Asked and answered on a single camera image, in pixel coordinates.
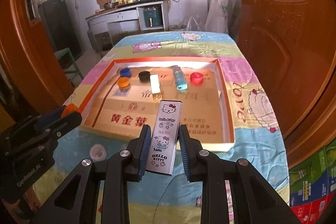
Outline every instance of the cartoon tablecloth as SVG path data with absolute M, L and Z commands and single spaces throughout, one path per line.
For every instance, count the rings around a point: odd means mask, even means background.
M 67 103 L 79 106 L 113 59 L 152 56 L 218 58 L 227 82 L 236 143 L 228 152 L 216 154 L 232 161 L 242 157 L 248 159 L 288 203 L 286 151 L 275 114 L 258 78 L 235 42 L 226 34 L 177 31 L 125 37 L 92 68 Z M 54 152 L 55 165 L 34 184 L 34 190 L 42 203 L 82 159 L 90 157 L 93 145 L 102 145 L 107 159 L 127 145 L 85 132 L 81 127 L 69 132 L 58 142 Z M 187 182 L 181 153 L 177 151 L 171 177 L 146 172 L 140 183 L 129 183 L 130 222 L 198 224 L 201 194 L 201 183 Z M 97 213 L 97 221 L 100 223 L 100 213 Z

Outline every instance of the plastic bag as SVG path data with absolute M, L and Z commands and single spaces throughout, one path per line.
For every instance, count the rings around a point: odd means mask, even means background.
M 234 0 L 233 8 L 231 13 L 231 20 L 229 22 L 229 36 L 237 42 L 240 26 L 240 10 L 241 10 L 242 0 Z
M 185 29 L 186 31 L 198 31 L 198 32 L 202 32 L 202 29 L 200 27 L 200 25 L 197 23 L 196 19 L 194 17 L 190 17 L 187 27 Z
M 229 0 L 211 0 L 205 31 L 228 33 Z

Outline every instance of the drawer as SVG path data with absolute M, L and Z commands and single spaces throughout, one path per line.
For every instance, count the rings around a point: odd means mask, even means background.
M 106 15 L 90 19 L 88 22 L 89 22 L 90 26 L 92 26 L 94 24 L 104 22 L 104 21 L 106 21 Z
M 138 18 L 139 18 L 138 17 L 138 12 L 137 12 L 136 9 L 121 11 L 121 12 L 116 12 L 116 13 L 106 15 L 106 21 L 108 23 L 125 21 L 125 20 L 135 20 L 135 19 L 138 19 Z
M 109 31 L 106 21 L 100 22 L 100 23 L 97 23 L 97 24 L 93 24 L 90 27 L 91 27 L 92 33 L 94 35 Z

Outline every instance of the hello kitty cartoon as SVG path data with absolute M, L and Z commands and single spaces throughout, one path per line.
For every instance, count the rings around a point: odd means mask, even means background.
M 183 37 L 184 39 L 187 39 L 189 41 L 196 41 L 198 39 L 201 39 L 201 36 L 199 34 L 188 33 L 188 32 L 181 33 L 181 37 Z
M 113 59 L 113 57 L 116 55 L 116 52 L 109 51 L 101 60 L 103 62 L 110 61 Z
M 70 97 L 64 102 L 64 106 L 70 105 L 72 103 L 72 99 L 76 98 L 76 93 L 75 91 L 73 94 L 70 95 Z
M 158 136 L 156 138 L 156 145 L 161 151 L 165 151 L 169 145 L 169 137 L 166 136 Z
M 234 215 L 233 215 L 233 203 L 230 190 L 230 182 L 228 180 L 225 181 L 225 186 L 226 186 L 227 207 L 229 210 L 229 220 L 231 222 L 234 219 Z M 202 195 L 196 199 L 196 207 L 202 207 Z
M 269 99 L 263 90 L 253 89 L 249 94 L 250 109 L 247 113 L 254 114 L 262 127 L 267 128 L 271 133 L 279 130 L 278 121 L 275 117 Z
M 133 53 L 137 52 L 149 52 L 151 50 L 155 50 L 156 48 L 161 48 L 161 42 L 141 42 L 134 44 Z
M 162 112 L 165 113 L 174 113 L 176 111 L 176 106 L 173 104 L 170 105 L 163 105 Z

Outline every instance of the hello kitty box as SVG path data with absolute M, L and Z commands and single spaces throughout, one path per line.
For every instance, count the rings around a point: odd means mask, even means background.
M 177 133 L 179 130 L 182 102 L 160 102 L 154 128 L 152 128 L 146 170 L 171 176 L 173 173 Z

